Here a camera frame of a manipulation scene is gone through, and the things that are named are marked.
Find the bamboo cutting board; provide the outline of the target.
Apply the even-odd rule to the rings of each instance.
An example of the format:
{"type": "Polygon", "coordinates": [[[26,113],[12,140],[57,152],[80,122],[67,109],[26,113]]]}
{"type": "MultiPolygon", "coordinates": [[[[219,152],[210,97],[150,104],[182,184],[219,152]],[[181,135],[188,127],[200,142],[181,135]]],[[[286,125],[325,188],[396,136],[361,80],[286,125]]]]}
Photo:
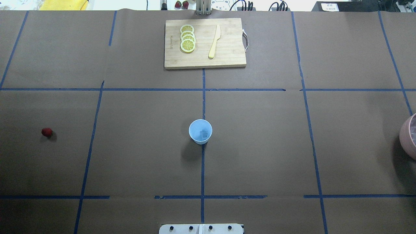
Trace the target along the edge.
{"type": "Polygon", "coordinates": [[[183,19],[165,22],[165,69],[243,68],[246,65],[241,18],[183,19]],[[194,28],[196,48],[191,53],[185,53],[180,48],[182,25],[192,25],[194,28]],[[221,36],[217,41],[215,57],[209,59],[216,25],[220,25],[221,36]]]}

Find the lemon slice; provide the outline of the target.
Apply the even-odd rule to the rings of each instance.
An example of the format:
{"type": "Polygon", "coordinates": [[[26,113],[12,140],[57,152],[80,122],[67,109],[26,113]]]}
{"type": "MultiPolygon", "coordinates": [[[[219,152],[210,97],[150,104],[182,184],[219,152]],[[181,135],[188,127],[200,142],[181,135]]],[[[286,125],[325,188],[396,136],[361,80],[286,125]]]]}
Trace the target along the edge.
{"type": "Polygon", "coordinates": [[[180,32],[183,33],[183,32],[186,32],[186,31],[189,31],[189,32],[193,33],[194,32],[193,26],[192,25],[182,25],[181,28],[180,28],[180,32]]]}
{"type": "Polygon", "coordinates": [[[186,34],[183,37],[181,37],[181,42],[185,41],[185,40],[191,40],[192,42],[196,42],[196,37],[193,34],[186,34]]]}
{"type": "Polygon", "coordinates": [[[181,38],[183,38],[184,36],[190,35],[192,37],[195,37],[195,34],[193,33],[193,31],[183,31],[181,33],[181,38]]]}
{"type": "Polygon", "coordinates": [[[191,53],[196,48],[196,42],[192,39],[184,39],[181,41],[180,48],[185,53],[191,53]]]}

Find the wooden knife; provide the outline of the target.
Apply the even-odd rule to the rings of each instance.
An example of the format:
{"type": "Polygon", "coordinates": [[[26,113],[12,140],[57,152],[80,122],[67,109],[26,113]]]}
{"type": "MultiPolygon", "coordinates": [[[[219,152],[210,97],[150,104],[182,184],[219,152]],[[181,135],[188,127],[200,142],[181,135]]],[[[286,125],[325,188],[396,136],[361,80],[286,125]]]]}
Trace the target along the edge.
{"type": "Polygon", "coordinates": [[[216,25],[214,39],[213,39],[213,42],[212,42],[212,45],[211,45],[211,48],[210,48],[209,54],[208,54],[209,59],[213,59],[214,56],[215,56],[217,41],[220,39],[220,36],[221,36],[220,25],[216,25]]]}

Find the spare strawberry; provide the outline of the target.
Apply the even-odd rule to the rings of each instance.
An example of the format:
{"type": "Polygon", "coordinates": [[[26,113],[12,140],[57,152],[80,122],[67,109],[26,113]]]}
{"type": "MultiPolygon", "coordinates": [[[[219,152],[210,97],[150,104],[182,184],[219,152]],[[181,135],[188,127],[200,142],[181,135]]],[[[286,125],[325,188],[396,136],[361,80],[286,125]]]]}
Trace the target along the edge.
{"type": "Polygon", "coordinates": [[[182,8],[183,9],[188,9],[188,7],[189,7],[189,2],[188,1],[183,1],[182,2],[182,8]]]}
{"type": "Polygon", "coordinates": [[[181,1],[177,0],[175,3],[175,9],[181,9],[182,8],[182,3],[181,1]]]}

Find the red strawberry on table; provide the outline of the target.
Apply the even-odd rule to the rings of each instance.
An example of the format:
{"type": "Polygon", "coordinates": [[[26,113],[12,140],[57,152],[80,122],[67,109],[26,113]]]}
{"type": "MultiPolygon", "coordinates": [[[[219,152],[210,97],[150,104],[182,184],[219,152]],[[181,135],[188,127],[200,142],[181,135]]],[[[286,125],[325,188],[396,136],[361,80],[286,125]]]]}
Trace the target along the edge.
{"type": "Polygon", "coordinates": [[[45,137],[51,137],[53,135],[53,130],[51,128],[43,128],[41,134],[45,137]]]}

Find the yellow cloth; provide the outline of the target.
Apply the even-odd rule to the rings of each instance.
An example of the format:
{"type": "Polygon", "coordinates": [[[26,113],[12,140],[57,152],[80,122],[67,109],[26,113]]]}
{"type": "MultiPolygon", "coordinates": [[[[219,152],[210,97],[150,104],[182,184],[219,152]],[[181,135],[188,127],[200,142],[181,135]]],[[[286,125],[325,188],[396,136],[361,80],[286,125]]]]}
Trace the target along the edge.
{"type": "Polygon", "coordinates": [[[45,0],[40,10],[43,11],[71,11],[85,10],[88,0],[45,0]]]}

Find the pink bowl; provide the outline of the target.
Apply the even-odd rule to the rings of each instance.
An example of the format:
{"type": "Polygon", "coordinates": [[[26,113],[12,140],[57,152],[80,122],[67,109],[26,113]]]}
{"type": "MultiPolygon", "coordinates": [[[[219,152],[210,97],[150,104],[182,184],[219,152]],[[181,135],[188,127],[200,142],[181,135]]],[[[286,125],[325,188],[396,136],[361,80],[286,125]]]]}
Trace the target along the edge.
{"type": "Polygon", "coordinates": [[[403,150],[413,160],[416,160],[416,146],[415,146],[415,117],[416,114],[410,116],[401,126],[399,132],[399,140],[403,150]]]}

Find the aluminium frame post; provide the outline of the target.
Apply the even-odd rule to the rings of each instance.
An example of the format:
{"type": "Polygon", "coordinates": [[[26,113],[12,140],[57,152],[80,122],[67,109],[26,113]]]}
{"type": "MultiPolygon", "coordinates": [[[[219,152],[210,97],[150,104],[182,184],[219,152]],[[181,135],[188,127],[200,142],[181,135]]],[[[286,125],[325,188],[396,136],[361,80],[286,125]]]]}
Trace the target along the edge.
{"type": "Polygon", "coordinates": [[[211,15],[211,0],[196,0],[196,15],[211,15]]]}

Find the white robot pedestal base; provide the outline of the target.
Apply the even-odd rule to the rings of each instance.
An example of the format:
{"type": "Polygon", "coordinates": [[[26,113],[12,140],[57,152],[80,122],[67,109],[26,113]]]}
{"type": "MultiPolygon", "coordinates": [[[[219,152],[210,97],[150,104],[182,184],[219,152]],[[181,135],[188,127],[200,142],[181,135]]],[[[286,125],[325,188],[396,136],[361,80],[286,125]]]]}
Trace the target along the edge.
{"type": "Polygon", "coordinates": [[[244,234],[243,225],[237,223],[215,224],[166,224],[159,234],[244,234]]]}

